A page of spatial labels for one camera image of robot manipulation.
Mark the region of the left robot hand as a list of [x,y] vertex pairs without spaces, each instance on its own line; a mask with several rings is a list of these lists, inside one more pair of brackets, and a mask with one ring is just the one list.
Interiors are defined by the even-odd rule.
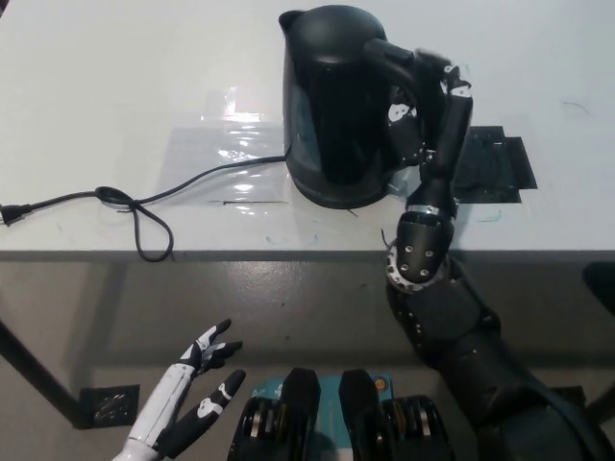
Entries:
[[215,390],[180,416],[192,382],[222,368],[242,343],[215,341],[232,324],[226,319],[206,330],[172,363],[140,410],[117,460],[174,460],[219,419],[246,373],[232,372]]

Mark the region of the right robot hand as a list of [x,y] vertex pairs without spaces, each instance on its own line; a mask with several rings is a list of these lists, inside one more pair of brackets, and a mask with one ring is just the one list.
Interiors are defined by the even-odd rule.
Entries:
[[473,86],[464,65],[420,48],[412,55],[410,91],[393,87],[386,115],[401,164],[420,168],[420,185],[406,208],[438,208],[456,217],[452,184],[472,119]]

